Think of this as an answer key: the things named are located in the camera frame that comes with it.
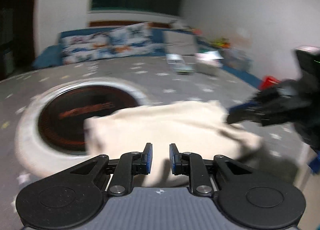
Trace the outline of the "cream sweater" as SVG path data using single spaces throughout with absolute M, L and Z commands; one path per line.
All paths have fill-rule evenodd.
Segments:
M 142 151 L 152 144 L 152 166 L 148 175 L 133 179 L 136 187 L 178 187 L 188 183 L 184 175 L 171 172 L 169 145 L 211 160 L 215 155 L 239 159 L 260 149 L 262 138 L 242 125 L 228 125 L 227 111 L 218 100 L 180 101 L 169 105 L 138 106 L 109 116 L 84 121 L 89 155 L 106 154 L 110 159 Z

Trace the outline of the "red plastic stool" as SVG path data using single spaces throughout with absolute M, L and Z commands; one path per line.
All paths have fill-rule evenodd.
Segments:
M 265 76 L 263 78 L 263 80 L 261 81 L 261 83 L 259 84 L 258 89 L 261 90 L 265 90 L 266 88 L 269 88 L 271 86 L 274 86 L 276 84 L 279 84 L 280 80 L 276 79 L 273 76 Z

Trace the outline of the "clear plastic storage box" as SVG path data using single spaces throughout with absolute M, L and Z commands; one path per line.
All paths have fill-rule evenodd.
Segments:
M 221 55 L 223 56 L 223 65 L 238 71 L 249 72 L 251 68 L 251 59 L 244 51 L 235 48 L 223 49 Z

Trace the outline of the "white tissue box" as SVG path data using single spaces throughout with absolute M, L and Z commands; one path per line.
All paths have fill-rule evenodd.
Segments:
M 223 57 L 219 51 L 207 51 L 195 54 L 195 69 L 197 73 L 208 76 L 217 76 L 222 67 Z

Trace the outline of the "blue small stool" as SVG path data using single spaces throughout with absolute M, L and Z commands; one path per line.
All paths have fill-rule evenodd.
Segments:
M 314 157 L 310 163 L 309 168 L 313 174 L 319 174 L 320 172 L 320 151 L 316 151 L 316 157 Z

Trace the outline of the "yellow orange plush toys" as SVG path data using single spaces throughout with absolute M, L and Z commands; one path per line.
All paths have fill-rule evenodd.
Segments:
M 220 49 L 229 49 L 231 47 L 229 39 L 227 38 L 214 39 L 210 42 L 210 45 Z

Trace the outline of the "clear box of colourful items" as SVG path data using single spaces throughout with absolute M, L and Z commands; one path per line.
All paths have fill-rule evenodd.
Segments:
M 174 64 L 174 70 L 179 75 L 183 75 L 183 74 L 189 75 L 189 74 L 194 73 L 194 69 L 192 66 L 190 66 L 188 64 L 182 64 L 182 63 Z

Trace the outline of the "black induction cooktop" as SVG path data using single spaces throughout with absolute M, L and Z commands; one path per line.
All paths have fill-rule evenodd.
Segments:
M 139 106 L 135 97 L 110 86 L 89 85 L 67 90 L 42 109 L 38 130 L 46 144 L 68 154 L 85 155 L 84 121 Z

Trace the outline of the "white remote control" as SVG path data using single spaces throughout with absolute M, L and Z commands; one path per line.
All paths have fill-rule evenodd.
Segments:
M 170 53 L 166 55 L 166 60 L 169 65 L 185 64 L 183 57 L 179 54 Z

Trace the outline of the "grey cushion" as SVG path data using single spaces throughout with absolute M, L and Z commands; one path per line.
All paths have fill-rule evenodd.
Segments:
M 192 34 L 164 31 L 163 36 L 166 53 L 193 56 L 198 52 L 197 41 Z

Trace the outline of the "right butterfly pillow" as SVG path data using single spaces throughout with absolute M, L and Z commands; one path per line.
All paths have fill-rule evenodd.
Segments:
M 116 28 L 108 33 L 116 57 L 141 56 L 163 49 L 153 41 L 151 23 L 138 23 Z

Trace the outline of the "butterfly pillow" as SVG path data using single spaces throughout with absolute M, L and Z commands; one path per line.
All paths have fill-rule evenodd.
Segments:
M 141 56 L 163 49 L 153 41 L 151 23 L 138 23 L 116 28 L 108 33 L 116 57 Z
M 62 62 L 65 65 L 112 57 L 113 46 L 106 32 L 62 38 Z

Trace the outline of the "left butterfly pillow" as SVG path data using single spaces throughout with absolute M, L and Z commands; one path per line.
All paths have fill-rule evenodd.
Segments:
M 106 32 L 62 38 L 62 62 L 65 65 L 112 57 L 113 46 Z

